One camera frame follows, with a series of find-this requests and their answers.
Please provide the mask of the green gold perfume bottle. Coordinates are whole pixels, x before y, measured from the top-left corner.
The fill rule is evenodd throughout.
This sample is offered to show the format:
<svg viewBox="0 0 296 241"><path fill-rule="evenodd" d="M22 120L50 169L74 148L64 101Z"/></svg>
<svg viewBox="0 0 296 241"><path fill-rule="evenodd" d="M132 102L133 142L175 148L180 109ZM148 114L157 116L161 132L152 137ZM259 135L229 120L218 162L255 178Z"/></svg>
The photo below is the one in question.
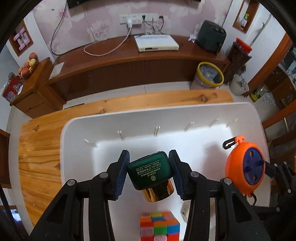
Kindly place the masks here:
<svg viewBox="0 0 296 241"><path fill-rule="evenodd" d="M163 151L129 163L127 173L134 188L142 192L147 202L162 201L174 192L172 168L168 155Z"/></svg>

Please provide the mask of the orange blue reel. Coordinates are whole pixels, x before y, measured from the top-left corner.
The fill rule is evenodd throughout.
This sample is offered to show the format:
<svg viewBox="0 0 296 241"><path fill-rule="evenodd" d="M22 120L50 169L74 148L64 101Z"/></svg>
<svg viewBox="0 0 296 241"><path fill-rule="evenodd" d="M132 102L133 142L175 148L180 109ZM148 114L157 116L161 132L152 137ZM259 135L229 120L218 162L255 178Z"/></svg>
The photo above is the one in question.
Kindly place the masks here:
<svg viewBox="0 0 296 241"><path fill-rule="evenodd" d="M244 197L257 197L255 189L261 184L265 175L265 158L258 145L246 142L243 135L226 140L222 144L223 149L234 149L230 152L225 166L225 176L230 179Z"/></svg>

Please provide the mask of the white plastic storage bin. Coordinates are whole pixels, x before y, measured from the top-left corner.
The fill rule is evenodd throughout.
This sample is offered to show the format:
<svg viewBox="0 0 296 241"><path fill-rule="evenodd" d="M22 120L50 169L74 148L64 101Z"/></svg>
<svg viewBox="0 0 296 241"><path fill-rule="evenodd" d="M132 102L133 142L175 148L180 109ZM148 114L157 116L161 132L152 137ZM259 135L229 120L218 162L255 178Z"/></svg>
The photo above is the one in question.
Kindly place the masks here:
<svg viewBox="0 0 296 241"><path fill-rule="evenodd" d="M169 152L207 179L226 177L230 149L223 143L243 136L269 160L256 109L245 102L123 111L73 118L63 127L60 145L62 183L87 181L105 172L127 151L128 170L118 200L109 202L116 240L140 240L140 215L168 211L178 220L182 240L184 205L173 184Z"/></svg>

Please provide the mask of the colourful rubiks cube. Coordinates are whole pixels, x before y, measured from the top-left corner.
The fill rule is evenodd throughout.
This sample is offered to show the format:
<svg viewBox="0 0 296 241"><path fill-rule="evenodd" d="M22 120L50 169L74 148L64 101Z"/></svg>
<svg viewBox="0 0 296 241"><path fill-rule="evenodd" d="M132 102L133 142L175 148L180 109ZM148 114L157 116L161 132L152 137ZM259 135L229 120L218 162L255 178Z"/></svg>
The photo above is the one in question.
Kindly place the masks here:
<svg viewBox="0 0 296 241"><path fill-rule="evenodd" d="M139 224L140 240L180 240L180 223L170 211L142 213Z"/></svg>

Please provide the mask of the wooden table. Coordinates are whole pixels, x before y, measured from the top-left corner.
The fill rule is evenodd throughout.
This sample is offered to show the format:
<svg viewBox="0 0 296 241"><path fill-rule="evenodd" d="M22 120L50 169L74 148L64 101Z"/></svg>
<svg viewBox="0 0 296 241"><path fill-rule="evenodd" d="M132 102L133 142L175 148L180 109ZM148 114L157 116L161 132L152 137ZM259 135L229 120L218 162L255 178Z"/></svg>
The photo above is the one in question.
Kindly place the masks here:
<svg viewBox="0 0 296 241"><path fill-rule="evenodd" d="M39 218L65 182L68 159L73 165L91 165L91 152L96 147L98 125L75 128L74 118L107 115L123 111L142 111L171 106L230 103L226 90L179 90L131 95L100 100L57 111L22 125L18 148L18 170L29 222Z"/></svg>

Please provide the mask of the yellow rim trash bin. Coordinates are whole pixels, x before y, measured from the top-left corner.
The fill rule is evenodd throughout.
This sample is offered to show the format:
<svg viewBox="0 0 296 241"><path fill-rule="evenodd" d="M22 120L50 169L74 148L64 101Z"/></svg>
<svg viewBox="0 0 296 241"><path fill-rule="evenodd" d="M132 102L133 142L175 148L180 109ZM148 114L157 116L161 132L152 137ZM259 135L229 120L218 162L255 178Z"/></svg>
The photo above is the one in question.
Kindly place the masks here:
<svg viewBox="0 0 296 241"><path fill-rule="evenodd" d="M200 62L190 90L217 89L224 82L224 75L219 67L210 62Z"/></svg>

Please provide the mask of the white bucket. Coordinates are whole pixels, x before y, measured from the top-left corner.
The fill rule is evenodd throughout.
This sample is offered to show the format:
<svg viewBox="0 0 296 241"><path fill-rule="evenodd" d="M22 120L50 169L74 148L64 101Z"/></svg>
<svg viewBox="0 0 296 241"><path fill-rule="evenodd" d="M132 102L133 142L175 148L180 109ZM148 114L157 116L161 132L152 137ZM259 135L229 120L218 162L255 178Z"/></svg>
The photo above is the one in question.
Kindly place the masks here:
<svg viewBox="0 0 296 241"><path fill-rule="evenodd" d="M241 75L235 74L230 81L229 89L235 96L241 96L249 91L249 86Z"/></svg>

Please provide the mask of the brown tv cabinet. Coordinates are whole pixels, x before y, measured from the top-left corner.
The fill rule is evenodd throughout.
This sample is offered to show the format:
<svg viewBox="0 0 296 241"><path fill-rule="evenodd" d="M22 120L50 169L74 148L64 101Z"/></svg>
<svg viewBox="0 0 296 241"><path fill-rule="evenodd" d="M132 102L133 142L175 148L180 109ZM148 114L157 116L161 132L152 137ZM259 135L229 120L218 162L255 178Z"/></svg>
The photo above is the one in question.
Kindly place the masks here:
<svg viewBox="0 0 296 241"><path fill-rule="evenodd" d="M48 89L64 101L107 90L164 82L192 81L200 62L215 64L222 71L229 65L223 53L213 54L186 37L173 36L177 51L140 53L133 37L114 52L94 57L77 48L58 57L63 64L58 76L47 81Z"/></svg>

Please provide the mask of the oil bottle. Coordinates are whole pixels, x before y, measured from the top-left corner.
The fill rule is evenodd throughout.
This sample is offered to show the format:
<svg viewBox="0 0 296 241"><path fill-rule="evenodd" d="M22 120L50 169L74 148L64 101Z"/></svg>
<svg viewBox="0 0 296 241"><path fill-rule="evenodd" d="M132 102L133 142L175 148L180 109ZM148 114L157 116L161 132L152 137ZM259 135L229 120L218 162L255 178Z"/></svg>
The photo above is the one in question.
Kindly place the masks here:
<svg viewBox="0 0 296 241"><path fill-rule="evenodd" d="M258 101L261 97L263 97L265 91L264 87L258 87L253 92L250 93L249 97L253 102Z"/></svg>

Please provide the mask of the wooden side cabinet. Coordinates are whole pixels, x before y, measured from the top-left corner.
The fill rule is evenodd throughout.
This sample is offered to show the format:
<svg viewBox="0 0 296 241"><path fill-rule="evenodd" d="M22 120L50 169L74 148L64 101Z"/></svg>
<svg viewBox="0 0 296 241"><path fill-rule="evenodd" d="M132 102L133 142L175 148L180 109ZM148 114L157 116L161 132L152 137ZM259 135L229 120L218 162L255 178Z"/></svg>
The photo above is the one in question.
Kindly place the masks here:
<svg viewBox="0 0 296 241"><path fill-rule="evenodd" d="M52 70L53 64L49 57L39 62L10 106L31 118L62 110L65 101L47 85Z"/></svg>

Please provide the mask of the white paper on cabinet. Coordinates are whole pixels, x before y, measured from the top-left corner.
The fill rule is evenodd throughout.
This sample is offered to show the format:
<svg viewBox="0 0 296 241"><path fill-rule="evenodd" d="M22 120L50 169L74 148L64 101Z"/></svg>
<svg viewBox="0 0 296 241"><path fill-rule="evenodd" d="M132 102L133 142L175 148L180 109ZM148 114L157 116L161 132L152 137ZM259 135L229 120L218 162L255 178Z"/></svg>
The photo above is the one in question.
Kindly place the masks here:
<svg viewBox="0 0 296 241"><path fill-rule="evenodd" d="M57 77L60 74L60 72L61 72L61 70L63 68L63 65L64 65L64 62L55 65L52 72L51 72L51 74L50 74L50 76L49 76L49 79Z"/></svg>

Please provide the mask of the white set-top box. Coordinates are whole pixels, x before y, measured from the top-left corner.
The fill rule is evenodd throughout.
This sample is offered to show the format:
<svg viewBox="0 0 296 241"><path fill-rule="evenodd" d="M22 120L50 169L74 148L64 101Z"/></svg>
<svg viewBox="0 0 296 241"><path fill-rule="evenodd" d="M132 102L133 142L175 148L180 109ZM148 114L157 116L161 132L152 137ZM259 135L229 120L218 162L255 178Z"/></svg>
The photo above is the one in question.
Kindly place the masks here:
<svg viewBox="0 0 296 241"><path fill-rule="evenodd" d="M139 52L178 51L178 43L171 35L137 35L134 36Z"/></svg>

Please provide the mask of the dark stand red lid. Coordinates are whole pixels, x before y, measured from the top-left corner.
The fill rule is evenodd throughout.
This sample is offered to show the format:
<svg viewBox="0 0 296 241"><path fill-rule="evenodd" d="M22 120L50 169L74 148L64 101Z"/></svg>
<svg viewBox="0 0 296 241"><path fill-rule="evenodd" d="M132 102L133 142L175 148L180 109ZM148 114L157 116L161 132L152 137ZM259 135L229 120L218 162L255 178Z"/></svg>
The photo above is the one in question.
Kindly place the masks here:
<svg viewBox="0 0 296 241"><path fill-rule="evenodd" d="M224 70L224 84L228 84L237 71L246 64L250 59L252 48L243 42L241 39L236 38L233 42L230 52L227 55L229 65Z"/></svg>

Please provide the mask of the red snack bag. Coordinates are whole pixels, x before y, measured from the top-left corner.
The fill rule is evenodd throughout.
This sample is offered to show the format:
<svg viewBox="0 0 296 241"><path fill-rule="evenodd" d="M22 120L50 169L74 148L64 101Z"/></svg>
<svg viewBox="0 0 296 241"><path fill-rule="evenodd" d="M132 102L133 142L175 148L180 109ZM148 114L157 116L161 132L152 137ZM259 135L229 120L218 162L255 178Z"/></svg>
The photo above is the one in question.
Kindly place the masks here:
<svg viewBox="0 0 296 241"><path fill-rule="evenodd" d="M23 83L20 77L14 75L6 84L6 87L3 90L2 96L5 100L11 103L21 93L22 88L23 88Z"/></svg>

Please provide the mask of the black air fryer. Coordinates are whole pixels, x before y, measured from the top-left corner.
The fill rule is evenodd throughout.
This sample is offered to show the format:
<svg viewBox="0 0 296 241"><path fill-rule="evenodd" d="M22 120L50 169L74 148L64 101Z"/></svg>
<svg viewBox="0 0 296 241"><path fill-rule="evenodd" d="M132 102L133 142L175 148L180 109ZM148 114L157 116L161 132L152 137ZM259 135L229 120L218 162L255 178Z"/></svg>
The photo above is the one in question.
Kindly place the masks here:
<svg viewBox="0 0 296 241"><path fill-rule="evenodd" d="M218 54L224 44L227 33L214 22L205 20L197 34L195 43L204 50Z"/></svg>

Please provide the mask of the plush fruit toy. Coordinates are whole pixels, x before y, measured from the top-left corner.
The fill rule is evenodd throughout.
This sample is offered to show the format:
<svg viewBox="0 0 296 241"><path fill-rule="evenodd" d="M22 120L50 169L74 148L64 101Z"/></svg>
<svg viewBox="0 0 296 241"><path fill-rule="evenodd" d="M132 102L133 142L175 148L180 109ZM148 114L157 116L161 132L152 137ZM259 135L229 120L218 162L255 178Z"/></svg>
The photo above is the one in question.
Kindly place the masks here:
<svg viewBox="0 0 296 241"><path fill-rule="evenodd" d="M27 79L33 73L34 69L38 64L38 56L36 53L32 52L29 55L29 59L23 64L22 67L18 69L18 75L21 79Z"/></svg>

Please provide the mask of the white power strip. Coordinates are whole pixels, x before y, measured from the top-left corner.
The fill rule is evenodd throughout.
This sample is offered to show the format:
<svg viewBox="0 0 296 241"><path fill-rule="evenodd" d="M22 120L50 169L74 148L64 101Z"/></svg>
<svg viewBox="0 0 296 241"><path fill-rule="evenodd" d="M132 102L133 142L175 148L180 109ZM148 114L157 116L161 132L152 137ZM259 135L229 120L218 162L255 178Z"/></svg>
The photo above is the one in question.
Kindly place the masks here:
<svg viewBox="0 0 296 241"><path fill-rule="evenodd" d="M159 14L157 13L140 13L140 14L125 14L119 15L119 23L126 24L128 20L132 21L132 24L139 25L141 23L157 22Z"/></svg>

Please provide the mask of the black flat television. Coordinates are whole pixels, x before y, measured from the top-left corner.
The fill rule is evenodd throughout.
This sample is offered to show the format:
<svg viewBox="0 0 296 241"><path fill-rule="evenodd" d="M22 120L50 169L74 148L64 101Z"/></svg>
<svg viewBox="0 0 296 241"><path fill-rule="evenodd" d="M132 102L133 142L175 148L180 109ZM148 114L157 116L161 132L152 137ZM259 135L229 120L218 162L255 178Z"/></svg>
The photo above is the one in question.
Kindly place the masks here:
<svg viewBox="0 0 296 241"><path fill-rule="evenodd" d="M86 3L88 1L90 1L90 0L67 0L67 4L68 4L68 8L72 9L72 8L79 6L83 3Z"/></svg>

